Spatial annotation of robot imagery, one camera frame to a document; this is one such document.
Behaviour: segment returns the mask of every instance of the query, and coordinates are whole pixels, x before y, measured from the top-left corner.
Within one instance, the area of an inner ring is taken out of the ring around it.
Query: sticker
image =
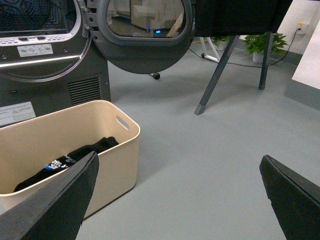
[[[30,101],[0,107],[0,126],[33,119],[35,117],[36,113]]]
[[[51,44],[40,44],[40,45],[28,45],[28,46],[17,46],[19,55],[21,58],[54,54]]]

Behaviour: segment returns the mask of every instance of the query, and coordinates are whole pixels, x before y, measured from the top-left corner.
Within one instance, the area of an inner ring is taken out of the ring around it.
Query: caster
[[[158,80],[158,79],[160,79],[160,73],[153,73],[152,75],[151,75],[155,80]]]

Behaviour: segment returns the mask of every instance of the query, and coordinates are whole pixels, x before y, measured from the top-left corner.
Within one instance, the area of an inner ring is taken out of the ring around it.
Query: laundry basket
[[[92,215],[134,187],[139,135],[139,125],[104,100],[0,128],[0,205],[8,210],[49,184],[59,173],[13,192],[52,160],[103,137],[114,137],[119,145],[98,154],[99,172],[84,217]]]

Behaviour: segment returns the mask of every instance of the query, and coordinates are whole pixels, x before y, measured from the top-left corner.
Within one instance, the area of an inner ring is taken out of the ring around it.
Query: electrical cord
[[[268,67],[270,67],[270,66],[272,66],[272,65],[275,65],[275,64],[279,63],[280,61],[282,61],[283,59],[285,59],[285,57],[287,56],[287,54],[288,54],[288,52],[289,52],[289,50],[290,50],[290,48],[291,48],[292,43],[293,43],[294,40],[295,40],[296,34],[297,34],[297,32],[298,32],[299,30],[301,30],[301,28],[298,28],[297,30],[295,30],[295,33],[294,33],[293,38],[292,38],[292,41],[291,41],[291,43],[290,43],[290,45],[289,45],[289,47],[288,47],[288,50],[286,51],[285,55],[284,55],[280,60],[278,60],[278,61],[276,61],[276,62],[268,65]],[[204,59],[204,60],[207,60],[207,61],[210,61],[210,62],[214,62],[214,61],[212,61],[212,60],[210,60],[210,59],[207,59],[207,58],[205,58],[205,57],[199,56],[198,54],[196,54],[196,53],[195,53],[193,50],[191,50],[190,48],[189,48],[189,50],[190,50],[191,52],[193,52],[197,57],[199,57],[199,58],[201,58],[201,59]],[[261,68],[262,68],[262,66],[243,65],[243,64],[239,64],[239,63],[235,63],[235,62],[227,62],[227,64],[233,64],[233,65],[238,65],[238,66],[242,66],[242,67],[249,67],[249,68],[258,68],[258,69],[261,69]]]
[[[288,54],[288,52],[289,52],[289,50],[290,50],[290,48],[291,48],[291,45],[292,45],[292,43],[293,43],[294,40],[295,40],[296,34],[297,34],[297,32],[300,31],[300,30],[301,30],[301,28],[297,28],[297,30],[295,30],[295,33],[294,33],[294,35],[293,35],[293,39],[292,39],[292,41],[291,41],[291,43],[290,43],[290,45],[289,45],[289,47],[288,47],[288,50],[286,51],[285,55],[283,56],[283,58],[281,58],[280,60],[278,60],[278,61],[276,61],[276,62],[274,62],[274,63],[272,63],[272,64],[270,64],[270,65],[268,65],[268,67],[277,64],[278,62],[282,61],[282,60],[287,56],[287,54]]]

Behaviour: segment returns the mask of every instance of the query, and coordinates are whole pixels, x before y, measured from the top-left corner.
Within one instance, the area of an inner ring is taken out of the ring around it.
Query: black shirt
[[[292,0],[197,0],[195,36],[276,33]]]

